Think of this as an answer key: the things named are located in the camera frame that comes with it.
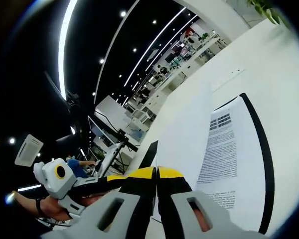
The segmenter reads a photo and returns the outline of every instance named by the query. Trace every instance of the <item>black ceiling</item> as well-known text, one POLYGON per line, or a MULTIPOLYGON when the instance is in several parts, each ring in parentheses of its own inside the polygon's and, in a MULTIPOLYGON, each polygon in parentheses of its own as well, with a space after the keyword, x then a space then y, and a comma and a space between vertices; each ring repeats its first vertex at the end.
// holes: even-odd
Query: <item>black ceiling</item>
MULTIPOLYGON (((26 133, 41 139, 46 145, 71 133, 73 117, 53 91, 45 77, 46 71, 53 82, 58 82, 58 44, 63 16, 68 0, 50 1, 36 11, 25 23, 21 21, 31 0, 9 3, 0 0, 0 165, 6 173, 22 177, 16 185, 34 183, 32 170, 16 168, 13 164, 15 146, 8 144, 9 137, 17 140, 26 133)), ((122 21, 120 12, 128 10, 134 0, 78 0, 73 12, 65 46, 66 89, 78 94, 81 102, 93 110, 97 79, 101 70, 99 60, 105 57, 113 35, 122 21)), ((129 74, 165 25, 182 9, 172 0, 141 0, 121 29, 108 60, 104 65, 96 104, 115 93, 132 96, 131 84, 144 76, 151 51, 141 62, 127 87, 129 74)), ((162 48, 193 16, 185 10, 160 36, 152 49, 162 48)), ((86 117, 82 125, 78 147, 88 146, 86 117)), ((44 146, 40 160, 64 157, 65 153, 44 146)), ((67 154, 73 153, 69 148, 67 154)))

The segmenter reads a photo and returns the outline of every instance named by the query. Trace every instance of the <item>blue shirt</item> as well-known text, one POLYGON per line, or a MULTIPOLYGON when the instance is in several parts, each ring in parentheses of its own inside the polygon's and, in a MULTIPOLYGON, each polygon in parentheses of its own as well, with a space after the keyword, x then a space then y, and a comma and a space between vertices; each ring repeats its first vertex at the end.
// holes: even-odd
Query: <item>blue shirt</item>
POLYGON ((80 166, 80 161, 76 159, 69 159, 67 161, 67 164, 72 169, 75 177, 77 178, 87 178, 88 175, 85 173, 85 171, 80 166))

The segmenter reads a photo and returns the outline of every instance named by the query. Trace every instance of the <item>white table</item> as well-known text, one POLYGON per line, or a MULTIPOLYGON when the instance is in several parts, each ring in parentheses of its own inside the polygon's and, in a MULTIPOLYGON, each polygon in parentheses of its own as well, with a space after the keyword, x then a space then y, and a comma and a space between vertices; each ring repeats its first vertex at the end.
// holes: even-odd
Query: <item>white table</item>
POLYGON ((188 67, 195 67, 195 65, 197 65, 196 59, 209 47, 215 44, 219 39, 219 37, 210 39, 202 48, 200 48, 194 55, 192 55, 192 57, 188 61, 184 62, 181 67, 176 69, 167 80, 165 80, 159 87, 157 87, 154 94, 151 95, 149 99, 142 105, 141 110, 147 107, 157 115, 167 96, 172 92, 172 90, 168 88, 169 85, 173 82, 177 86, 180 85, 184 79, 183 71, 185 71, 188 67))
MULTIPOLYGON (((138 168, 149 145, 159 139, 177 105, 197 92, 199 81, 210 81, 214 108, 245 92, 258 114, 275 172, 274 208, 267 232, 270 236, 299 202, 298 40, 285 27, 264 20, 228 45, 168 96, 129 172, 138 168)), ((159 224, 152 227, 161 230, 159 224)))

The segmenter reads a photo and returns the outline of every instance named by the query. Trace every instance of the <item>gray gripper housing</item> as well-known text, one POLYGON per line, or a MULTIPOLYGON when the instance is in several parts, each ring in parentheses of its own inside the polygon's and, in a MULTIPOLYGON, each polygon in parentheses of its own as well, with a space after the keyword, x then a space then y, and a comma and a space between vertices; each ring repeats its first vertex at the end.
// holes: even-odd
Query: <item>gray gripper housing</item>
POLYGON ((110 192, 88 206, 80 220, 66 230, 54 230, 41 236, 43 239, 125 239, 130 219, 139 201, 138 195, 110 192), (121 204, 107 232, 102 225, 110 211, 121 204))
MULTIPOLYGON (((185 239, 266 239, 252 231, 244 231, 230 221, 229 212, 202 192, 179 193, 171 196, 177 208, 185 239), (211 229, 203 232, 188 202, 194 202, 211 229)), ((133 211, 139 201, 138 195, 111 192, 88 206, 81 214, 80 221, 66 230, 54 230, 43 239, 125 239, 133 211), (109 211, 121 204, 110 229, 105 232, 102 224, 109 211)))
POLYGON ((266 239, 263 234, 244 231, 230 221, 229 212, 203 192, 173 194, 172 200, 184 231, 185 239, 266 239), (211 229, 203 232, 189 202, 194 202, 211 229))

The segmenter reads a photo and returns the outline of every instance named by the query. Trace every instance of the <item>wrist strap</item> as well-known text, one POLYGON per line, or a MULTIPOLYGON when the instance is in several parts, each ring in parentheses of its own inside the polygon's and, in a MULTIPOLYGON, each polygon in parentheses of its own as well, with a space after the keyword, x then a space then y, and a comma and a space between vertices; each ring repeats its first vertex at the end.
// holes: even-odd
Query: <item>wrist strap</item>
POLYGON ((43 217, 43 218, 48 218, 48 216, 47 216, 47 215, 42 211, 42 209, 41 209, 41 204, 40 204, 41 200, 42 200, 42 198, 37 198, 37 199, 35 199, 35 206, 36 206, 36 209, 38 210, 39 215, 40 215, 41 217, 43 217))

